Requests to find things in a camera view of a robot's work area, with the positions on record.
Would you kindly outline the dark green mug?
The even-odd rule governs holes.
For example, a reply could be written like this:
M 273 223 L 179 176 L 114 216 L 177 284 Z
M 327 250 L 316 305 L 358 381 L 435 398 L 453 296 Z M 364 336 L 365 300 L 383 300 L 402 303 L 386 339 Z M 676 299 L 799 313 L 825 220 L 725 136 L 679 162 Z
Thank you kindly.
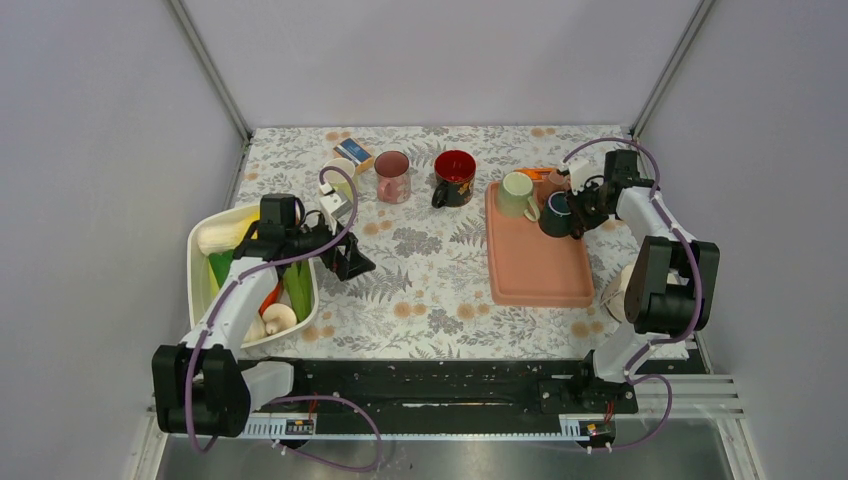
M 565 191 L 557 191 L 548 196 L 538 223 L 542 232 L 550 237 L 564 238 L 571 235 L 572 211 Z

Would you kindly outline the yellow green faceted mug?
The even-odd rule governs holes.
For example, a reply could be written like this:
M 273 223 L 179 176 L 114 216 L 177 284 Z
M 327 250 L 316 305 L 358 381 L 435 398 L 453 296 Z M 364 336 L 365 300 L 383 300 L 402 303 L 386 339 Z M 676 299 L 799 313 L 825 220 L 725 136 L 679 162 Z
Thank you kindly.
M 359 188 L 356 167 L 353 162 L 346 158 L 335 158 L 324 164 L 324 167 L 336 167 L 343 171 L 353 182 L 356 188 Z M 355 195 L 351 189 L 351 185 L 345 177 L 336 170 L 329 170 L 324 174 L 322 184 L 329 184 L 336 192 L 344 194 L 349 200 L 353 200 Z

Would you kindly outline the pink patterned mug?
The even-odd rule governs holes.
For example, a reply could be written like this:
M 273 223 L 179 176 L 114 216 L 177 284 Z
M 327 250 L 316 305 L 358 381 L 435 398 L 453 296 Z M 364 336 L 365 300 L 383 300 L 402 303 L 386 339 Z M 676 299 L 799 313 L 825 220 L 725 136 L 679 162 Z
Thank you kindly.
M 374 163 L 377 199 L 388 204 L 406 202 L 411 194 L 410 160 L 402 152 L 386 151 Z

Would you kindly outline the black skull pattern mug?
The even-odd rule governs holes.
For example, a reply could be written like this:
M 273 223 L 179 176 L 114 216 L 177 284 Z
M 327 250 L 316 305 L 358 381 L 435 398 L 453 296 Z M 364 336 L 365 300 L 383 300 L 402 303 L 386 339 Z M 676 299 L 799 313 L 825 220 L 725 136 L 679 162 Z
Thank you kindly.
M 431 198 L 433 208 L 458 208 L 473 195 L 476 162 L 461 150 L 441 153 L 434 162 L 436 186 Z

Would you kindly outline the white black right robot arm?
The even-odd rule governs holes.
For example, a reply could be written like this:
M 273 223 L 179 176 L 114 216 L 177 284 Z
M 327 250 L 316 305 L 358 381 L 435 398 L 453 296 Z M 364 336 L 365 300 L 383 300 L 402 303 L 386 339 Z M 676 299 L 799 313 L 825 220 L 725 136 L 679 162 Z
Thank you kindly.
M 611 218 L 640 244 L 624 294 L 625 319 L 568 379 L 540 382 L 545 414 L 635 413 L 637 371 L 653 350 L 686 340 L 709 320 L 720 250 L 687 232 L 666 208 L 659 178 L 643 176 L 638 153 L 618 149 L 601 169 L 568 155 L 568 189 L 549 196 L 574 239 Z

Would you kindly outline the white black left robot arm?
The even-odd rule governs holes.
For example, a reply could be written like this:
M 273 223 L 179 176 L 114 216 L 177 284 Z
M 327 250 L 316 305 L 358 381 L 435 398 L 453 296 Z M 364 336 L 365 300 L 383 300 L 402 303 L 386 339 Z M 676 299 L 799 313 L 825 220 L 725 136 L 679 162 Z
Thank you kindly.
M 319 200 L 313 226 L 291 194 L 269 194 L 259 217 L 233 249 L 228 277 L 198 324 L 176 345 L 162 345 L 152 358 L 158 425 L 168 433 L 236 437 L 250 414 L 275 400 L 296 411 L 309 401 L 310 385 L 291 364 L 262 361 L 242 368 L 243 340 L 266 297 L 284 273 L 318 257 L 346 281 L 374 270 L 341 216 L 353 220 L 356 207 L 332 192 Z

